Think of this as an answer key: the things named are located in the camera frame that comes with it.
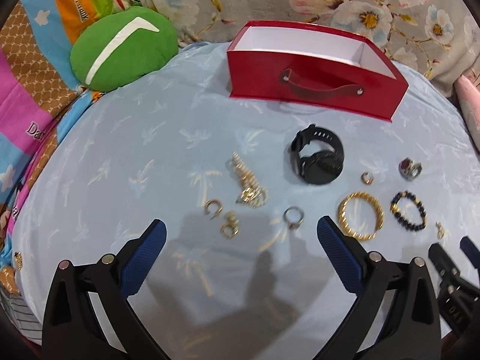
colorful blanket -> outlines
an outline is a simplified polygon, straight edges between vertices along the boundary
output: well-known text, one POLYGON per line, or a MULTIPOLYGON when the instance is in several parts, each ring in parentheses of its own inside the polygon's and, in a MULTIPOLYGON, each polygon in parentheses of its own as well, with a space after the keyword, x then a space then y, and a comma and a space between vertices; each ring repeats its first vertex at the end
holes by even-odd
POLYGON ((28 193, 67 132, 101 93, 71 71, 72 44, 138 0, 20 0, 0 31, 0 282, 18 293, 11 234, 28 193))

black smartwatch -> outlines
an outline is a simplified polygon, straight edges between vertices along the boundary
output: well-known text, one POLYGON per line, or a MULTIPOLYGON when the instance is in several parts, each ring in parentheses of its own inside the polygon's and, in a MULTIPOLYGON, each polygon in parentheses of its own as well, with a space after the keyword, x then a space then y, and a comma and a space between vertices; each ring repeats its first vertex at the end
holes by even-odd
POLYGON ((342 173, 344 159, 342 141, 326 128, 309 125, 297 133, 290 149, 298 167, 298 175, 309 184, 328 184, 342 173), (300 157, 300 151, 312 140, 328 143, 334 151, 322 150, 310 157, 300 157))

bed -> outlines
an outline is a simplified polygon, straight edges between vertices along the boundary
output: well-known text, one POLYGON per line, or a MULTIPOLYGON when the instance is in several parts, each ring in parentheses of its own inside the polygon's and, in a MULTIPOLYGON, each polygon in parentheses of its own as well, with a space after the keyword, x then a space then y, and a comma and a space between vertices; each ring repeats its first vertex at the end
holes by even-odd
MULTIPOLYGON (((439 221, 447 229, 440 242, 465 278, 476 280, 458 243, 468 234, 480 244, 479 155, 458 110, 423 74, 397 64, 409 90, 390 124, 307 105, 232 100, 226 47, 189 47, 160 71, 104 95, 65 135, 11 236, 12 250, 22 254, 16 284, 40 322, 60 260, 83 264, 116 253, 160 218, 167 244, 129 302, 169 356, 312 358, 354 300, 320 247, 315 223, 334 217, 340 201, 357 190, 373 193, 388 210, 393 196, 408 189, 429 218, 414 234, 386 212, 366 249, 392 261, 428 260, 439 221), (287 147, 311 123, 344 143, 344 171, 327 186, 305 185, 291 170, 287 147), (267 187, 264 207, 235 204, 240 189, 228 165, 233 151, 267 187), (407 156, 424 166, 412 183, 397 169, 407 156), (364 171, 375 175, 373 185, 362 184, 364 171), (231 240, 220 233, 220 219, 209 221, 203 213, 215 198, 238 213, 241 232, 231 240), (282 220, 291 205, 306 212, 296 232, 282 220)), ((362 229, 374 222, 361 203, 352 203, 349 219, 362 229)), ((437 285, 434 269, 430 273, 437 285)), ((95 309, 118 347, 98 301, 95 309)), ((374 341, 386 311, 387 305, 364 345, 374 341)))

box handle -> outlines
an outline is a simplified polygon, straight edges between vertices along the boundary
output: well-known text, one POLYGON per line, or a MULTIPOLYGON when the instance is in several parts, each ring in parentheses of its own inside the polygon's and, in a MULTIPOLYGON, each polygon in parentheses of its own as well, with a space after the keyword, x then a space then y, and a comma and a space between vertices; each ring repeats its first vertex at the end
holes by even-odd
POLYGON ((361 96, 363 87, 357 84, 348 84, 332 89, 313 89, 301 84, 302 78, 292 69, 285 69, 280 73, 280 82, 289 85, 292 93, 309 100, 330 100, 337 96, 361 96))

silver bolt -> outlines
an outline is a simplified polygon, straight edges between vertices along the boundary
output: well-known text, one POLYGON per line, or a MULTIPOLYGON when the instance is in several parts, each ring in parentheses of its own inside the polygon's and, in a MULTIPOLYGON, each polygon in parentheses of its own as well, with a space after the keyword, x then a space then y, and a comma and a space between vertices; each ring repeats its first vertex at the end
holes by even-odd
POLYGON ((414 261, 416 266, 424 266, 425 265, 425 260, 422 257, 415 257, 413 261, 414 261))
POLYGON ((70 261, 68 261, 67 259, 64 259, 63 261, 60 261, 60 264, 58 264, 58 267, 60 269, 67 269, 69 265, 70 265, 70 261))
POLYGON ((102 257, 102 263, 104 264, 112 264, 113 260, 115 260, 115 256, 113 254, 106 254, 102 257))
POLYGON ((372 261, 375 261, 376 263, 382 259, 382 255, 379 252, 376 252, 376 251, 371 252, 368 255, 368 257, 370 257, 370 259, 372 261))

